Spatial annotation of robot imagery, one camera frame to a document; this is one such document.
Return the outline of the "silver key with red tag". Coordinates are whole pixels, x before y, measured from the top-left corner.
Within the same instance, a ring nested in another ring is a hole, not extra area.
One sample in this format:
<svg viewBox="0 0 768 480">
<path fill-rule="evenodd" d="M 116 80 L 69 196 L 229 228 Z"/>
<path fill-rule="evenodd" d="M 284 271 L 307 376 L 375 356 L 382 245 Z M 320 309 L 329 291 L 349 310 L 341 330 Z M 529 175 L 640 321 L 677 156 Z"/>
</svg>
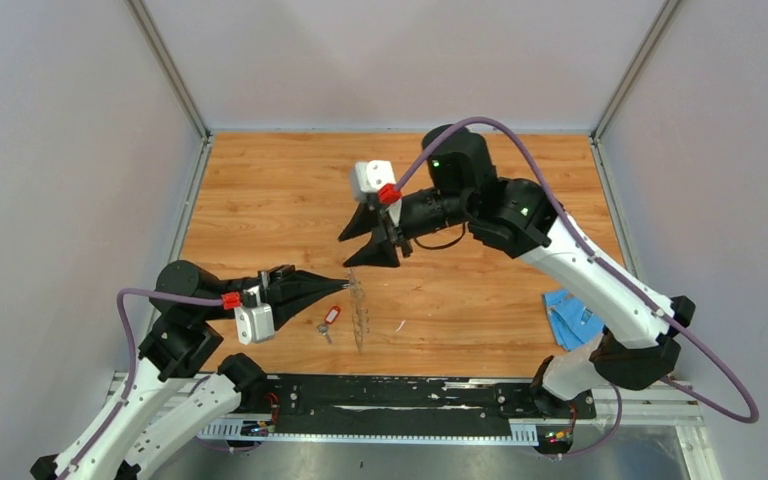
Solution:
<svg viewBox="0 0 768 480">
<path fill-rule="evenodd" d="M 323 321 L 317 326 L 317 332 L 325 339 L 329 345 L 333 344 L 333 339 L 330 335 L 331 327 L 340 317 L 341 311 L 342 309 L 340 306 L 332 306 L 326 313 Z"/>
</svg>

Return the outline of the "metal key organizer plate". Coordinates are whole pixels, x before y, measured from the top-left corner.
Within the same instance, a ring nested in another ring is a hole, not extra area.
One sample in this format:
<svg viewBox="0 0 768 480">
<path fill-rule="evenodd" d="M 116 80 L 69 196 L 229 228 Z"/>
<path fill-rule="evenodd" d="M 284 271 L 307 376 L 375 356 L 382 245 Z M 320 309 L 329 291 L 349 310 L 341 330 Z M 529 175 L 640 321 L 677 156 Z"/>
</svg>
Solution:
<svg viewBox="0 0 768 480">
<path fill-rule="evenodd" d="M 368 309 L 366 308 L 366 295 L 363 286 L 357 276 L 355 268 L 348 269 L 348 290 L 350 292 L 351 315 L 353 335 L 359 354 L 364 353 L 365 339 L 369 331 Z"/>
</svg>

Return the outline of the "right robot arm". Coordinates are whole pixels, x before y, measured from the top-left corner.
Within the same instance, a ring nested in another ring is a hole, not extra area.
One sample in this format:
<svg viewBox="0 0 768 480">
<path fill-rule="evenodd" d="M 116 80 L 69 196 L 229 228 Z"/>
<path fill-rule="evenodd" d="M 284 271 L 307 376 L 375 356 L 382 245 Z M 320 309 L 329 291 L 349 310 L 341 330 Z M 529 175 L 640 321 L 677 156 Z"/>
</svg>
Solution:
<svg viewBox="0 0 768 480">
<path fill-rule="evenodd" d="M 527 395 L 533 410 L 556 417 L 595 386 L 640 391 L 669 375 L 679 330 L 694 314 L 687 297 L 654 292 L 588 240 L 534 180 L 498 175 L 485 138 L 443 125 L 422 141 L 432 184 L 411 194 L 396 188 L 392 165 L 360 161 L 349 174 L 357 202 L 342 240 L 366 236 L 350 267 L 396 268 L 413 240 L 462 226 L 486 247 L 548 275 L 602 321 L 597 335 L 539 366 Z"/>
</svg>

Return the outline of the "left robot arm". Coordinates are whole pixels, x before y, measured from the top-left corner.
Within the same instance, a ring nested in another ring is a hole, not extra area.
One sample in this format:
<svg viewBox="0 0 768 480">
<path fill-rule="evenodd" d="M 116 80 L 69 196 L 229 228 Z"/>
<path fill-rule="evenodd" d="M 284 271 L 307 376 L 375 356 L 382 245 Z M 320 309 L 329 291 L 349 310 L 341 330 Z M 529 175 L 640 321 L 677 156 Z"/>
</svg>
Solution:
<svg viewBox="0 0 768 480">
<path fill-rule="evenodd" d="M 150 479 L 199 431 L 228 413 L 265 406 L 277 420 L 279 398 L 264 370 L 243 353 L 226 357 L 180 404 L 165 415 L 159 412 L 221 345 L 213 321 L 234 321 L 244 345 L 263 343 L 349 284 L 289 264 L 252 277 L 220 279 L 176 260 L 161 270 L 154 289 L 122 289 L 116 306 L 131 356 L 125 379 L 73 443 L 34 462 L 31 476 Z"/>
</svg>

